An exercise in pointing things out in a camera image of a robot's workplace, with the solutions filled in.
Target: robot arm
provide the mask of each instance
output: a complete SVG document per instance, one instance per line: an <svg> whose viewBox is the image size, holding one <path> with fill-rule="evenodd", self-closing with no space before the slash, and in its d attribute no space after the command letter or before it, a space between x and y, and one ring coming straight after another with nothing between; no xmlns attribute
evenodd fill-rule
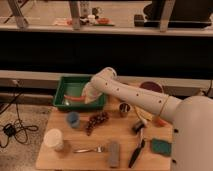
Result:
<svg viewBox="0 0 213 171"><path fill-rule="evenodd" d="M213 170L213 100L193 96L183 101L166 94L131 87L116 81L116 72L105 68L85 86L86 102L106 93L161 114L173 123L171 171Z"/></svg>
<svg viewBox="0 0 213 171"><path fill-rule="evenodd" d="M87 85L84 89L86 102L91 102L88 98L95 100L101 93L106 93L139 106L150 113L160 114L163 119L170 123L173 121L173 113L181 102L180 99L122 84L116 81L116 77L115 70L109 67L94 75L89 83L90 85Z"/></svg>

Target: fork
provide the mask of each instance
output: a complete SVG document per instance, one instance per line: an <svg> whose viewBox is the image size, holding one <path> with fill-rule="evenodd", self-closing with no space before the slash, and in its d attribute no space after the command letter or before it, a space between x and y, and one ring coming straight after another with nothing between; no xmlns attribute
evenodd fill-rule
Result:
<svg viewBox="0 0 213 171"><path fill-rule="evenodd" d="M73 151L73 153L86 153L86 152L97 152L97 153L101 153L104 152L106 149L103 146L99 146L93 149L80 149L80 150L75 150Z"/></svg>

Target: green tray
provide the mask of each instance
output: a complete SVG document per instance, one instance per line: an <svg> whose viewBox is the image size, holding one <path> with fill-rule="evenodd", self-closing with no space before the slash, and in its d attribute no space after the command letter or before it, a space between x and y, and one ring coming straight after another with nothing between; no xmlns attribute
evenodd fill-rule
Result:
<svg viewBox="0 0 213 171"><path fill-rule="evenodd" d="M69 101L64 98L64 94L81 96L84 85L90 81L91 77L61 77L58 84L57 92L53 101L53 105L59 110L96 110L102 109L106 102L106 95L101 95L96 101L84 104L83 102Z"/></svg>

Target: red object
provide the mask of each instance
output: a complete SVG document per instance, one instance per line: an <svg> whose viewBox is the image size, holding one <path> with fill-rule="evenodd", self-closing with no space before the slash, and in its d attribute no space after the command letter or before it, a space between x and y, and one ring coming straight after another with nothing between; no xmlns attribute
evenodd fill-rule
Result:
<svg viewBox="0 0 213 171"><path fill-rule="evenodd" d="M67 20L67 25L72 25L72 20Z"/></svg>
<svg viewBox="0 0 213 171"><path fill-rule="evenodd" d="M159 84L152 81L141 83L140 88L144 88L146 90L152 90L158 93L163 93L163 88Z"/></svg>
<svg viewBox="0 0 213 171"><path fill-rule="evenodd" d="M67 100L76 101L76 102L81 102L85 100L85 96L74 97L74 96L68 96L66 94L64 95L64 98Z"/></svg>
<svg viewBox="0 0 213 171"><path fill-rule="evenodd" d="M154 122L155 122L156 126L160 126L160 127L164 127L167 124L166 121L161 119L159 116L155 116Z"/></svg>
<svg viewBox="0 0 213 171"><path fill-rule="evenodd" d="M99 18L98 24L109 24L109 19L108 18Z"/></svg>

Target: grapes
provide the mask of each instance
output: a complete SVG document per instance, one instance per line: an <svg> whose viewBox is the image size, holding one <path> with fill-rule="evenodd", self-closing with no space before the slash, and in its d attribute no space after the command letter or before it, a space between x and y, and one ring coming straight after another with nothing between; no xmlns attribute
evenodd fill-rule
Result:
<svg viewBox="0 0 213 171"><path fill-rule="evenodd" d="M85 130L87 135L91 135L93 129L101 125L102 123L106 122L109 120L109 114L106 111L103 111L99 114L94 114L89 118L89 121L86 124Z"/></svg>

